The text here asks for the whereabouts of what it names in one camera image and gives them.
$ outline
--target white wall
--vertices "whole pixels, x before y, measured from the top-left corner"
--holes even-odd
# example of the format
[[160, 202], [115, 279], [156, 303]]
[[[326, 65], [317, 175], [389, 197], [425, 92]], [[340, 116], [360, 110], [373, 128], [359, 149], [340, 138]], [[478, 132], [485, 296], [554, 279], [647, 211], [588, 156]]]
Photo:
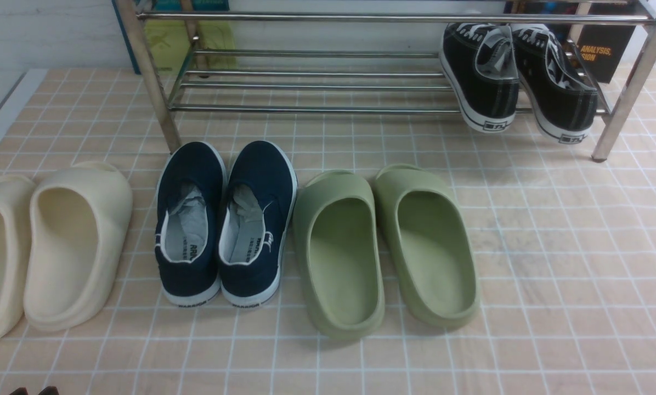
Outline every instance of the white wall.
[[[651, 0], [656, 7], [656, 0]], [[231, 0], [235, 10], [326, 12], [496, 12], [501, 2], [359, 0]], [[244, 22], [235, 26], [238, 47], [433, 50], [441, 26]], [[626, 58], [637, 53], [637, 32]], [[110, 0], [0, 0], [0, 69], [122, 67], [128, 54]]]

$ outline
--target slide sandal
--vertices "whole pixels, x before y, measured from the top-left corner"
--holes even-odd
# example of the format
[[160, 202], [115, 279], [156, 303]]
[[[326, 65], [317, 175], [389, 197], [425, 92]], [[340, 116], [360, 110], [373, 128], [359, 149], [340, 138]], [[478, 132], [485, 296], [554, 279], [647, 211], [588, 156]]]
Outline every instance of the slide sandal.
[[0, 177], [0, 338], [23, 315], [23, 285], [30, 252], [28, 202], [35, 184], [23, 176]]
[[406, 305], [418, 319], [458, 327], [473, 318], [479, 290], [469, 239], [448, 187], [411, 165], [383, 168], [374, 182]]
[[103, 307], [116, 276], [133, 192], [115, 167], [53, 173], [30, 200], [32, 247], [23, 307], [38, 330], [71, 328]]
[[318, 175], [296, 200], [293, 234], [316, 328], [343, 340], [378, 328], [384, 318], [384, 289], [370, 185], [344, 170]]

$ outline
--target shoe rack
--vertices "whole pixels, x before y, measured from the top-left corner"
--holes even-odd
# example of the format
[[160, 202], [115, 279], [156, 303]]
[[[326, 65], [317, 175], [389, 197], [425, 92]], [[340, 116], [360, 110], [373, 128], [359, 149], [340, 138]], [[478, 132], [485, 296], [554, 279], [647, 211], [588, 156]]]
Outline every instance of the shoe rack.
[[[134, 5], [132, 0], [116, 0], [121, 19], [127, 31], [128, 40], [138, 61], [140, 72], [150, 95], [155, 115], [160, 121], [162, 133], [171, 152], [180, 147], [180, 137], [174, 122], [175, 112], [260, 112], [260, 113], [315, 113], [315, 114], [389, 114], [389, 115], [441, 115], [459, 114], [459, 108], [384, 108], [384, 107], [306, 107], [306, 106], [273, 106], [273, 105], [216, 105], [203, 103], [183, 103], [181, 98], [187, 88], [210, 89], [285, 89], [285, 90], [319, 90], [319, 91], [383, 91], [398, 89], [404, 92], [413, 91], [451, 91], [447, 86], [406, 85], [390, 87], [384, 85], [350, 85], [341, 83], [267, 83], [248, 81], [253, 77], [320, 77], [330, 78], [444, 78], [440, 70], [433, 72], [308, 72], [301, 70], [263, 70], [262, 68], [238, 68], [236, 70], [208, 68], [206, 56], [232, 56], [237, 58], [396, 58], [424, 59], [437, 58], [438, 52], [323, 52], [323, 50], [265, 50], [265, 49], [209, 49], [202, 45], [198, 22], [201, 20], [218, 21], [256, 21], [256, 22], [389, 22], [389, 23], [449, 23], [449, 22], [490, 22], [490, 23], [556, 23], [568, 25], [631, 25], [641, 26], [647, 32], [647, 38], [634, 62], [631, 72], [623, 85], [619, 98], [612, 102], [593, 77], [584, 70], [584, 77], [589, 83], [599, 89], [600, 100], [596, 115], [606, 124], [601, 137], [596, 144], [591, 158], [603, 162], [608, 158], [628, 115], [633, 109], [649, 73], [656, 62], [656, 10], [646, 0], [587, 0], [575, 3], [607, 2], [636, 5], [634, 15], [528, 15], [528, 14], [379, 14], [379, 13], [270, 13], [270, 12], [233, 12], [216, 11], [201, 12], [193, 10], [191, 0], [180, 0], [182, 11], [158, 12], [150, 10], [150, 1]], [[167, 95], [163, 89], [160, 76], [157, 74], [155, 61], [150, 54], [143, 23], [147, 20], [183, 20], [185, 21], [190, 40], [190, 49], [177, 76], [172, 92]], [[573, 52], [568, 56], [576, 58], [584, 67], [576, 45], [570, 42]], [[214, 80], [216, 77], [244, 77], [243, 82], [223, 82]], [[518, 113], [530, 113], [530, 108], [518, 108]]]

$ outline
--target black canvas sneaker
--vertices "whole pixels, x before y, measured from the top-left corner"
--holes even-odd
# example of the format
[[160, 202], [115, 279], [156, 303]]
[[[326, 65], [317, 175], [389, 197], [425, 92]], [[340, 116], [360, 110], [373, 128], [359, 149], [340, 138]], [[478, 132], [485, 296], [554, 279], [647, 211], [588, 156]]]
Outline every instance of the black canvas sneaker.
[[218, 238], [221, 289], [233, 306], [260, 307], [277, 291], [296, 187], [277, 145], [253, 142], [238, 154]]
[[226, 183], [218, 151], [193, 142], [169, 158], [157, 185], [155, 258], [163, 294], [179, 307], [204, 304], [220, 290], [214, 253]]
[[521, 83], [544, 136], [581, 143], [593, 123], [598, 92], [582, 82], [545, 25], [511, 25]]
[[518, 70], [508, 26], [448, 25], [440, 43], [440, 64], [467, 125], [484, 133], [503, 132], [511, 125]]

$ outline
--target tile floor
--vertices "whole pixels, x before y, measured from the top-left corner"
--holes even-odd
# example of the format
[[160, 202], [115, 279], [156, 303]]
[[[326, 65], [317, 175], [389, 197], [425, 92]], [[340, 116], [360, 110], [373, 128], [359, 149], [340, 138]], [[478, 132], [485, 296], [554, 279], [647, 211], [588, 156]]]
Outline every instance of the tile floor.
[[[188, 97], [302, 105], [443, 100], [267, 93]], [[523, 116], [501, 135], [471, 133], [456, 117], [185, 113], [178, 124], [185, 140], [207, 140], [227, 163], [248, 142], [272, 140], [301, 183], [329, 168], [369, 178], [396, 162], [437, 173], [453, 186], [476, 253], [483, 295], [476, 320], [448, 333], [414, 320], [383, 243], [386, 317], [361, 342], [318, 336], [292, 242], [281, 292], [267, 307], [239, 312], [222, 297], [190, 310], [168, 305], [152, 255], [154, 188], [168, 152], [142, 81], [127, 70], [52, 70], [1, 143], [0, 174], [41, 180], [73, 163], [105, 160], [130, 180], [135, 211], [106, 307], [63, 332], [38, 332], [22, 320], [0, 340], [0, 394], [57, 385], [62, 395], [656, 395], [656, 70], [600, 165], [589, 154], [601, 125], [568, 147], [549, 142]]]

